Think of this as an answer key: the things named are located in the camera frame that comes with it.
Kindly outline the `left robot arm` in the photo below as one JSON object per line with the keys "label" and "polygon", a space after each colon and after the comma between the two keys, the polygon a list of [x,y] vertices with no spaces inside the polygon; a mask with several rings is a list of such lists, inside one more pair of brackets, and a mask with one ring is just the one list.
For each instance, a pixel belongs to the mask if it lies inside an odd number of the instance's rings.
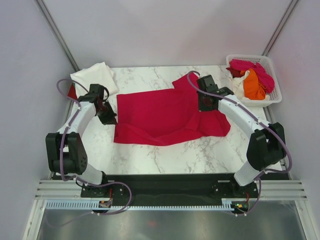
{"label": "left robot arm", "polygon": [[99,197],[110,191],[106,174],[88,163],[82,136],[93,118],[103,125],[116,125],[117,114],[108,102],[109,90],[93,83],[89,91],[75,100],[77,108],[64,126],[45,138],[48,166],[51,172],[60,174],[63,181],[73,179],[91,185]]}

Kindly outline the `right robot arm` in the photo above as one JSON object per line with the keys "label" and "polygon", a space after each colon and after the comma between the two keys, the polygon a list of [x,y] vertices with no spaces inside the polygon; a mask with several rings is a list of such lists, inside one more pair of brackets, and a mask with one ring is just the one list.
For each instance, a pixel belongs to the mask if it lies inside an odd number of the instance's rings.
{"label": "right robot arm", "polygon": [[247,191],[247,185],[287,156],[284,128],[278,122],[271,124],[254,115],[228,87],[218,88],[211,75],[199,78],[196,83],[199,111],[219,111],[249,138],[247,161],[229,184],[230,193],[240,197]]}

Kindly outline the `crimson red t shirt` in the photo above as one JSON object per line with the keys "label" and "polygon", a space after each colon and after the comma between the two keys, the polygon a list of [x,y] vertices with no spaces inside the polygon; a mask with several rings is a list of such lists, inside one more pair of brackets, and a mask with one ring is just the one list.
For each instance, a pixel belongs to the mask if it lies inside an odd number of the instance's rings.
{"label": "crimson red t shirt", "polygon": [[119,94],[114,142],[169,146],[201,137],[225,137],[231,125],[218,110],[199,111],[193,85],[198,76],[184,75],[173,88]]}

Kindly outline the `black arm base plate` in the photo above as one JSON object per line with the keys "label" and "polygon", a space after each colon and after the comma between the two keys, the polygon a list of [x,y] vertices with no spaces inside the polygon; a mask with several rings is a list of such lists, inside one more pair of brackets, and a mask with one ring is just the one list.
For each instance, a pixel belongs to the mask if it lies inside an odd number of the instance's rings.
{"label": "black arm base plate", "polygon": [[108,198],[119,205],[219,204],[222,199],[254,199],[256,183],[237,186],[231,173],[126,174],[106,176],[110,186],[82,186],[83,198]]}

